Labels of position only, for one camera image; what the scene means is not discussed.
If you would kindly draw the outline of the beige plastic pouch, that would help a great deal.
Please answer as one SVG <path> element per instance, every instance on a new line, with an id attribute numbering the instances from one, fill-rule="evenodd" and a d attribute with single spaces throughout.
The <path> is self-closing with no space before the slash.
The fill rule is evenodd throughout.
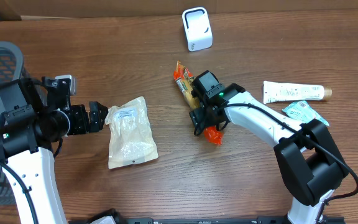
<path id="1" fill-rule="evenodd" d="M 105 124 L 111 132 L 109 169 L 141 164 L 158 158 L 144 97 L 135 98 L 122 106 L 112 106 L 108 109 Z"/>

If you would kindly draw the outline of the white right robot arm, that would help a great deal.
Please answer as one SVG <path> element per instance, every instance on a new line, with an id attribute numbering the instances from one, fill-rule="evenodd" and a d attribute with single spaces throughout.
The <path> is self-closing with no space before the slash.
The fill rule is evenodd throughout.
<path id="1" fill-rule="evenodd" d="M 259 223 L 344 223 L 323 210 L 336 199 L 334 191 L 350 173 L 327 127 L 318 120 L 300 123 L 257 101 L 233 83 L 193 83 L 192 96 L 201 106 L 190 113 L 195 135 L 210 126 L 233 123 L 248 129 L 273 147 L 280 173 L 293 200 L 282 217 L 262 217 Z"/>

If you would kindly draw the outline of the teal wet wipes packet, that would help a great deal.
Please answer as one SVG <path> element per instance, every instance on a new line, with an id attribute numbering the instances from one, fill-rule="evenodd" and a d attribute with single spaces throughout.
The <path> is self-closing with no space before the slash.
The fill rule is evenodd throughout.
<path id="1" fill-rule="evenodd" d="M 326 126 L 329 126 L 329 123 L 317 113 L 306 101 L 296 101 L 289 104 L 282 111 L 290 118 L 302 121 L 303 123 L 309 123 L 313 119 L 317 119 Z"/>

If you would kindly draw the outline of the orange spaghetti packet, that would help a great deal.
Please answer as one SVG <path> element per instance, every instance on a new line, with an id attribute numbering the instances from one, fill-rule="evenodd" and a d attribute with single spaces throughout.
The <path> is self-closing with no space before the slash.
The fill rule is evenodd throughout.
<path id="1" fill-rule="evenodd" d="M 200 101 L 199 99 L 194 98 L 191 94 L 191 91 L 193 90 L 192 81 L 194 80 L 194 76 L 179 60 L 177 61 L 176 69 L 173 73 L 173 79 L 176 81 L 190 108 L 192 110 L 198 109 L 200 107 Z M 210 143 L 218 146 L 223 143 L 223 133 L 218 131 L 215 126 L 206 128 L 203 131 L 203 134 Z"/>

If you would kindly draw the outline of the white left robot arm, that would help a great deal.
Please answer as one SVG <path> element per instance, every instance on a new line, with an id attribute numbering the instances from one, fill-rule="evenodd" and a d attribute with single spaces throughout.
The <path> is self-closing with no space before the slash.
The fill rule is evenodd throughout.
<path id="1" fill-rule="evenodd" d="M 71 75 L 20 78 L 0 84 L 0 166 L 14 193 L 21 223 L 66 223 L 55 180 L 63 138 L 103 129 L 108 108 L 72 105 Z"/>

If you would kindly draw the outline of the white Pantene tube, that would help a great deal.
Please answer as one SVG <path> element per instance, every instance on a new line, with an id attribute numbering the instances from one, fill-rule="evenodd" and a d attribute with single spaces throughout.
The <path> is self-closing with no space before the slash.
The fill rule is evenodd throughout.
<path id="1" fill-rule="evenodd" d="M 278 83 L 264 81 L 263 103 L 275 103 L 279 101 L 329 100 L 332 97 L 332 89 L 322 85 L 308 85 L 297 83 Z"/>

